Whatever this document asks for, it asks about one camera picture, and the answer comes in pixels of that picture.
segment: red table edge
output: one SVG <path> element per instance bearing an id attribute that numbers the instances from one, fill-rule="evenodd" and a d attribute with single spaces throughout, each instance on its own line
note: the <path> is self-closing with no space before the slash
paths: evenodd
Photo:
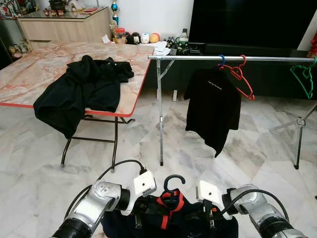
<path id="1" fill-rule="evenodd" d="M 145 81 L 145 78 L 148 74 L 149 68 L 150 68 L 150 64 L 151 64 L 151 60 L 148 64 L 148 68 L 144 74 L 141 86 L 140 86 L 140 90 L 137 96 L 137 99 L 135 100 L 132 112 L 129 114 L 121 114 L 121 113 L 112 113 L 112 112 L 104 112 L 104 111 L 95 111 L 95 110 L 85 110 L 85 114 L 91 114 L 91 115 L 101 115 L 101 116 L 112 116 L 112 117 L 120 117 L 120 118 L 129 118 L 133 115 L 134 113 L 134 109 L 139 101 L 139 97 L 143 88 L 143 84 Z M 0 103 L 0 106 L 7 106 L 7 107 L 16 107 L 16 108 L 33 108 L 33 105 L 25 105 L 25 104 L 15 104 L 15 103 Z"/>

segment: green hanger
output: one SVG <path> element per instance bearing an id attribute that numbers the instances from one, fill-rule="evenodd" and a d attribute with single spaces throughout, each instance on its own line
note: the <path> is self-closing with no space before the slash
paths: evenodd
<path id="1" fill-rule="evenodd" d="M 314 89 L 314 84 L 313 84 L 313 76 L 312 76 L 312 67 L 315 66 L 315 64 L 317 63 L 317 57 L 315 57 L 314 63 L 308 67 L 302 66 L 302 65 L 295 65 L 291 67 L 291 72 L 292 74 L 295 76 L 295 78 L 297 79 L 297 81 L 301 84 L 303 90 L 305 91 L 305 94 L 307 96 L 308 99 L 312 98 L 313 96 L 313 89 Z M 305 86 L 303 85 L 303 83 L 301 82 L 300 78 L 297 76 L 297 74 L 295 73 L 295 69 L 303 69 L 302 71 L 302 76 L 304 77 L 305 80 L 309 80 L 311 82 L 311 89 L 308 92 L 305 88 Z"/>

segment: folding table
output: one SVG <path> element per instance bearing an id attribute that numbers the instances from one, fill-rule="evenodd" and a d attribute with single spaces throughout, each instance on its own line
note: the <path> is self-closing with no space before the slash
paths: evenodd
<path id="1" fill-rule="evenodd" d="M 118 124 L 128 124 L 125 117 L 131 117 L 138 101 L 145 75 L 152 55 L 153 47 L 122 44 L 103 44 L 87 42 L 53 42 L 47 48 L 31 52 L 0 71 L 0 105 L 9 107 L 32 108 L 36 99 L 44 92 L 49 84 L 61 77 L 67 64 L 81 60 L 82 56 L 90 55 L 94 60 L 104 60 L 112 57 L 114 61 L 128 61 L 134 71 L 134 77 L 128 83 L 121 83 L 120 102 L 116 112 L 85 111 L 83 120 L 93 120 L 114 123 L 114 140 L 101 140 L 86 137 L 72 139 L 92 140 L 114 143 L 112 164 L 118 142 Z M 112 120 L 93 118 L 92 115 L 113 116 Z M 71 139 L 63 151 L 61 166 L 64 166 L 65 156 Z"/>

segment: television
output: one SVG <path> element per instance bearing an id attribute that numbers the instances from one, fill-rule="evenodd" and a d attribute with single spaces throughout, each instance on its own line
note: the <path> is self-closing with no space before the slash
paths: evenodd
<path id="1" fill-rule="evenodd" d="M 317 0 L 194 0 L 190 43 L 296 49 Z"/>

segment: black clothing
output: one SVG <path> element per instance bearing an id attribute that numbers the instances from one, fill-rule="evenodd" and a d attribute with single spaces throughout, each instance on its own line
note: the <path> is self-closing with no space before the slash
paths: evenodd
<path id="1" fill-rule="evenodd" d="M 141 229 L 135 228 L 135 215 L 123 216 L 120 211 L 105 212 L 101 220 L 104 233 L 109 238 L 238 238 L 238 223 L 232 220 L 215 220 L 215 230 L 203 217 L 203 204 L 191 204 L 173 190 L 178 203 L 173 208 L 165 204 L 163 193 L 159 198 L 150 196 L 145 213 L 138 213 Z"/>
<path id="2" fill-rule="evenodd" d="M 241 96 L 224 72 L 214 69 L 195 71 L 187 86 L 184 99 L 190 99 L 186 130 L 192 130 L 205 144 L 222 151 L 229 129 L 239 127 Z"/>
<path id="3" fill-rule="evenodd" d="M 129 62 L 112 58 L 67 65 L 66 73 L 51 83 L 34 103 L 35 116 L 62 132 L 67 139 L 75 133 L 85 108 L 115 112 L 120 100 L 120 82 L 134 76 Z"/>

